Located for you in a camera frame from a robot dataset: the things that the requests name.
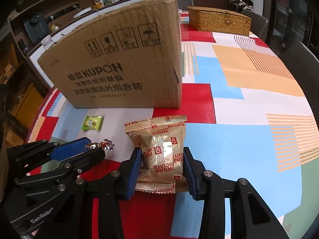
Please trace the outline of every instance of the gold plastic wrapper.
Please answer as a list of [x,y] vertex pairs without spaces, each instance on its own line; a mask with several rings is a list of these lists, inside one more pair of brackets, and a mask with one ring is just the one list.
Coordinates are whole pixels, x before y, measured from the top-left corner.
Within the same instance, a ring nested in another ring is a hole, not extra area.
[[182,176],[186,119],[186,115],[179,115],[125,124],[134,146],[142,149],[143,166],[136,190],[160,194],[188,190]]

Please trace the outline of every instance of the table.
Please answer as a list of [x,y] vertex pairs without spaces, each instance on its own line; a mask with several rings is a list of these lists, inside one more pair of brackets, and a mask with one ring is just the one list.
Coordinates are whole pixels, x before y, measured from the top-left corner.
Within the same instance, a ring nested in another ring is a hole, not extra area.
[[[222,178],[247,178],[291,239],[300,239],[319,211],[319,133],[310,106],[281,60],[254,34],[199,32],[182,14],[182,106],[179,109],[76,109],[53,88],[28,141],[64,143],[83,136],[115,144],[103,163],[82,176],[103,177],[129,159],[133,145],[124,123],[186,114],[186,138],[195,159]],[[82,131],[86,115],[105,115],[101,132]],[[52,161],[34,170],[48,171]],[[230,238],[229,200],[226,235]],[[197,238],[203,201],[187,193],[135,192],[121,202],[126,239]],[[93,218],[97,238],[97,215]]]

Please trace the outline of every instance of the cardboard box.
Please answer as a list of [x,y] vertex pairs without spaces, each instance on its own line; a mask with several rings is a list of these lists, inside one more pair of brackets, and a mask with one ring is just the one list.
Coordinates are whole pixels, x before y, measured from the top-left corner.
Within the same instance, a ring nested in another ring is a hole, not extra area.
[[176,0],[147,0],[80,26],[39,65],[77,108],[181,106]]

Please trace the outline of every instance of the dark cabinet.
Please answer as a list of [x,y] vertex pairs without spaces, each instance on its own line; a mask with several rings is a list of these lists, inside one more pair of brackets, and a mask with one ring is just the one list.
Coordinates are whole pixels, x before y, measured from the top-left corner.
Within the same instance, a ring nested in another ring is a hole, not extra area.
[[281,56],[294,42],[309,45],[313,14],[304,0],[277,0],[270,49]]

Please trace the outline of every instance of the black chair back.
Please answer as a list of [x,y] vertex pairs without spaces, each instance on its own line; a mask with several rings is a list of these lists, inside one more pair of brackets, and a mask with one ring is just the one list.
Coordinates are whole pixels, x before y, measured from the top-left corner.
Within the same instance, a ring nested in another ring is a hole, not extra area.
[[250,31],[260,38],[266,28],[268,20],[248,9],[243,10],[241,14],[251,18]]
[[177,0],[178,8],[183,11],[188,11],[187,6],[194,6],[193,0]]
[[305,94],[316,123],[319,123],[319,60],[300,41],[280,58]]

